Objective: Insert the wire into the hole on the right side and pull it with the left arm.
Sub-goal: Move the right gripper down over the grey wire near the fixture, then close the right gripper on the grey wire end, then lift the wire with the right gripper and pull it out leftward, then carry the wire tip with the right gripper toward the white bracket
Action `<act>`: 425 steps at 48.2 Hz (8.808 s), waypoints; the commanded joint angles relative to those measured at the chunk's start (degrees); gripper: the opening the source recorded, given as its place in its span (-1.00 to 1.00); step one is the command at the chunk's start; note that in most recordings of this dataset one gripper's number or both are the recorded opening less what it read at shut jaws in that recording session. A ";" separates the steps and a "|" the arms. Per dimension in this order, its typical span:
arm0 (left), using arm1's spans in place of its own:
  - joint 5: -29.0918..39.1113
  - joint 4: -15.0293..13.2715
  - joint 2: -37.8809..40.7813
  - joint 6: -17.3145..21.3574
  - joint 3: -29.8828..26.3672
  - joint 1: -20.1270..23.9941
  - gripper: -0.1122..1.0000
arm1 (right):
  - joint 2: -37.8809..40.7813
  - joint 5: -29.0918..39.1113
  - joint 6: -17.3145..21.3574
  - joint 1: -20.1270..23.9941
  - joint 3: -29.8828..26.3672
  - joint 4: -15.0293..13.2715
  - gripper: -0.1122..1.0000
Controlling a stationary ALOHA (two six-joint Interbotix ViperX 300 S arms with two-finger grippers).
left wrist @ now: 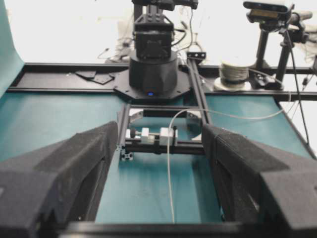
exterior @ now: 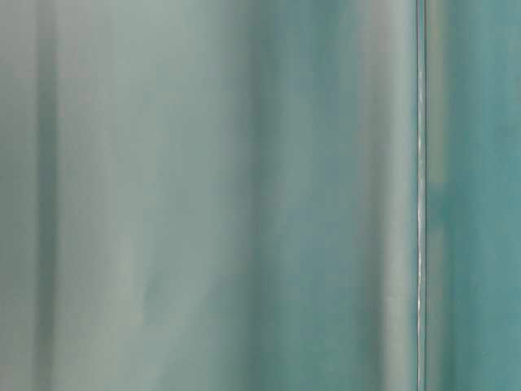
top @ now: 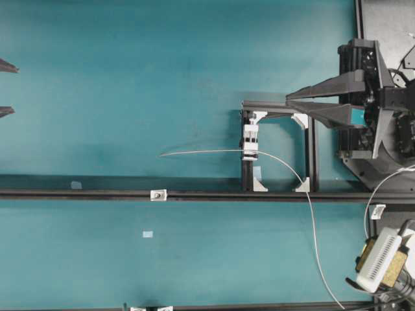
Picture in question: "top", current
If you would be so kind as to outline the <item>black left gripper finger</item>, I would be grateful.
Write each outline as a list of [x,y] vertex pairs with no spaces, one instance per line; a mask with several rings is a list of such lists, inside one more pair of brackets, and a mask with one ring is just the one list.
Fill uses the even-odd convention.
[[15,65],[3,59],[0,59],[0,71],[7,72],[7,73],[18,73],[19,69]]
[[6,117],[7,115],[11,115],[15,113],[13,107],[11,106],[1,106],[0,107],[0,118]]

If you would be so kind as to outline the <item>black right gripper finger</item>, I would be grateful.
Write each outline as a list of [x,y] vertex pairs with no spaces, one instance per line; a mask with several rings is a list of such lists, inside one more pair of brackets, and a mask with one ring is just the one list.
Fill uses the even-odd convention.
[[365,110],[351,104],[287,100],[286,105],[307,114],[327,128],[364,128]]
[[333,97],[363,91],[365,91],[364,71],[350,71],[313,86],[304,87],[288,94],[286,99]]

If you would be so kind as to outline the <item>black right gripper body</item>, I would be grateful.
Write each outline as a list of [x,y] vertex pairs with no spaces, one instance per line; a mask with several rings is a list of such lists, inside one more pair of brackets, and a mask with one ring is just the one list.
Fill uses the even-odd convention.
[[351,119],[356,122],[350,129],[338,132],[338,151],[341,157],[376,159],[386,127],[378,125],[381,107],[380,92],[394,87],[391,74],[380,52],[377,40],[354,38],[338,48],[339,73],[362,71],[365,90],[352,91],[339,96],[341,104],[353,106]]

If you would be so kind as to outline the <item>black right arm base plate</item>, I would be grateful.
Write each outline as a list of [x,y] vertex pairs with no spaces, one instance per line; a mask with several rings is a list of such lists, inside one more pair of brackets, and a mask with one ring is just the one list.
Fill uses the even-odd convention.
[[[377,159],[342,158],[343,164],[368,189],[374,190],[382,180],[401,168],[414,165],[414,158],[396,161],[387,152],[380,152]],[[414,193],[414,171],[400,172],[388,178],[379,192]]]

